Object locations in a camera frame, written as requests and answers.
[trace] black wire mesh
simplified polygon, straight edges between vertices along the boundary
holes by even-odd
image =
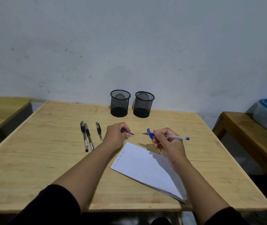
[[[150,115],[154,95],[146,91],[138,91],[135,94],[135,104],[133,114],[137,117],[145,118]]]
[[[130,93],[125,90],[111,92],[111,114],[115,117],[125,117],[128,113]]]

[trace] person's left arm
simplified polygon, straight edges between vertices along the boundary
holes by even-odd
[[[89,208],[106,163],[128,138],[128,132],[124,122],[108,126],[98,147],[43,189],[9,224],[77,223],[81,212]]]

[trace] mesh cup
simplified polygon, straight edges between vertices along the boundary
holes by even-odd
[[[150,115],[154,95],[146,91],[138,91],[135,94],[135,104],[133,114],[137,117],[145,118]]]
[[[111,114],[115,117],[125,117],[128,113],[130,93],[125,90],[111,92]]]

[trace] black shirt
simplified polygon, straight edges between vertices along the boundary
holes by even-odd
[[[9,224],[93,224],[81,218],[75,197],[60,185],[49,185],[30,202]],[[159,220],[156,224],[170,224]],[[205,225],[211,224],[248,224],[232,207],[225,208],[213,215]]]

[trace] paper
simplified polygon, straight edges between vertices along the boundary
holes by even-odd
[[[127,142],[111,168],[179,201],[187,199],[186,190],[168,158],[152,151]]]

